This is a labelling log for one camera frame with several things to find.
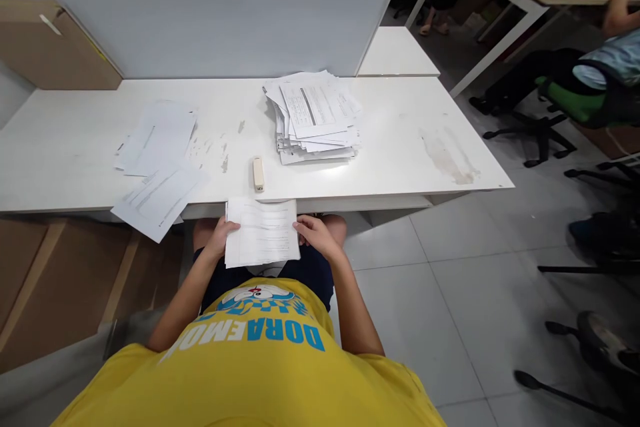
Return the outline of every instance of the dark shorts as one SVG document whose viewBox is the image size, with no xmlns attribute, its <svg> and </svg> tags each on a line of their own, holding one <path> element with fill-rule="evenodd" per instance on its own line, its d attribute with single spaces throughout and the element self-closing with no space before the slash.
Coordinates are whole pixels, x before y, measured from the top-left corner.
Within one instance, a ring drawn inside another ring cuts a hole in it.
<svg viewBox="0 0 640 427">
<path fill-rule="evenodd" d="M 193 254 L 193 261 L 198 258 L 202 249 Z M 235 289 L 247 280 L 262 278 L 254 276 L 245 267 L 226 268 L 225 258 L 222 257 L 215 266 L 209 285 L 202 299 L 201 312 L 204 312 L 213 302 Z M 329 262 L 315 248 L 309 246 L 300 247 L 300 260 L 289 260 L 282 268 L 278 278 L 290 278 L 305 284 L 329 311 L 329 302 L 333 295 L 333 275 Z"/>
</svg>

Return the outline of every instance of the doraemon t-shirt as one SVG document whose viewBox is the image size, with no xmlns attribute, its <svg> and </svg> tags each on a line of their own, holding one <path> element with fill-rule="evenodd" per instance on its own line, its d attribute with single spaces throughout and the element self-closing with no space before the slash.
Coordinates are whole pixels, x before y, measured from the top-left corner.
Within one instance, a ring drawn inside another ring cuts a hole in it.
<svg viewBox="0 0 640 427">
<path fill-rule="evenodd" d="M 333 339 L 320 299 L 291 279 L 227 292 L 159 354 L 111 357 L 54 426 L 444 426 L 418 377 Z"/>
</svg>

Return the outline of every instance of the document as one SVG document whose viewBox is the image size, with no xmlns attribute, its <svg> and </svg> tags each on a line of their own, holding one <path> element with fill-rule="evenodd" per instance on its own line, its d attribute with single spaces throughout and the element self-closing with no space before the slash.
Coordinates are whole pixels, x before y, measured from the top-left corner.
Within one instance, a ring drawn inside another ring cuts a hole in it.
<svg viewBox="0 0 640 427">
<path fill-rule="evenodd" d="M 326 71 L 301 72 L 267 80 L 263 91 L 283 165 L 356 156 L 363 109 L 348 83 Z"/>
<path fill-rule="evenodd" d="M 227 221 L 240 229 L 227 236 L 227 268 L 299 260 L 298 233 L 293 228 L 297 217 L 295 200 L 260 203 L 246 197 L 231 197 L 227 202 Z"/>
<path fill-rule="evenodd" d="M 280 85 L 298 139 L 347 131 L 347 123 L 331 111 L 329 89 L 322 85 Z"/>
<path fill-rule="evenodd" d="M 189 198 L 208 181 L 205 172 L 194 168 L 185 159 L 166 161 L 116 203 L 111 213 L 160 243 L 187 206 Z"/>
<path fill-rule="evenodd" d="M 125 175 L 146 176 L 164 161 L 181 161 L 195 127 L 188 105 L 159 100 L 148 105 L 136 130 L 118 152 L 117 169 Z"/>
</svg>

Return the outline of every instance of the knee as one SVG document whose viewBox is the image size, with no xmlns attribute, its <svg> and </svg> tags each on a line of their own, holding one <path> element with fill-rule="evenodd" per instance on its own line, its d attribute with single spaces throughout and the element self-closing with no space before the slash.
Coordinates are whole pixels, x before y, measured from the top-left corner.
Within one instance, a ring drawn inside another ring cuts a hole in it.
<svg viewBox="0 0 640 427">
<path fill-rule="evenodd" d="M 196 251 L 205 245 L 213 235 L 218 219 L 198 219 L 193 226 L 193 250 Z"/>
<path fill-rule="evenodd" d="M 342 216 L 335 215 L 333 213 L 323 216 L 322 221 L 330 230 L 347 236 L 347 221 Z"/>
</svg>

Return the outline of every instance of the chair base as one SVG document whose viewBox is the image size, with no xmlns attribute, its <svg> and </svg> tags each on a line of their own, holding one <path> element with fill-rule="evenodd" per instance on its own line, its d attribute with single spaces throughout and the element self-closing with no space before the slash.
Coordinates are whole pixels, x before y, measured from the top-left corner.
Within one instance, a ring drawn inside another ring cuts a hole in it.
<svg viewBox="0 0 640 427">
<path fill-rule="evenodd" d="M 528 117 L 527 115 L 523 115 L 522 113 L 512 111 L 511 117 L 522 123 L 519 127 L 511 127 L 500 129 L 497 131 L 488 131 L 482 137 L 485 139 L 492 139 L 497 137 L 498 135 L 503 135 L 505 133 L 524 133 L 525 135 L 532 135 L 536 138 L 538 143 L 538 159 L 537 160 L 527 160 L 524 163 L 526 168 L 535 167 L 536 165 L 540 165 L 543 162 L 546 162 L 549 159 L 549 141 L 553 140 L 554 142 L 560 144 L 564 147 L 564 150 L 557 151 L 553 154 L 554 157 L 561 159 L 569 155 L 571 152 L 577 150 L 577 148 L 562 135 L 557 133 L 553 127 L 558 123 L 565 121 L 567 119 L 564 115 L 557 115 L 553 118 L 543 117 L 541 119 L 535 119 L 533 117 Z"/>
</svg>

